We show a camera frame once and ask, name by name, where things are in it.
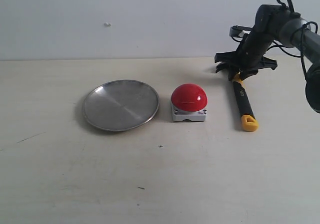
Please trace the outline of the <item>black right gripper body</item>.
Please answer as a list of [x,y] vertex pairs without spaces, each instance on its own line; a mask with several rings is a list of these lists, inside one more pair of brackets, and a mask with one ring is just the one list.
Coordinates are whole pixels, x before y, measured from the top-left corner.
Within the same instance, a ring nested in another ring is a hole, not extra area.
[[231,64],[237,67],[238,71],[264,68],[274,70],[278,66],[277,62],[263,56],[273,41],[270,34],[252,31],[244,35],[236,51],[216,53],[214,61]]

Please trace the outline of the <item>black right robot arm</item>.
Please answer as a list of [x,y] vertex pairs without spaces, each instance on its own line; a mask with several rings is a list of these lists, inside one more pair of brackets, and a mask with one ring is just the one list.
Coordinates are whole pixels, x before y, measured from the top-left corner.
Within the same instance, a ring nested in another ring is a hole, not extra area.
[[275,60],[264,56],[276,41],[281,48],[296,48],[306,81],[306,99],[310,107],[319,112],[320,36],[311,30],[311,25],[318,27],[286,5],[263,4],[257,10],[253,27],[234,25],[230,28],[229,36],[241,40],[235,51],[215,54],[216,72],[226,69],[229,80],[236,74],[246,79],[260,69],[277,68]]

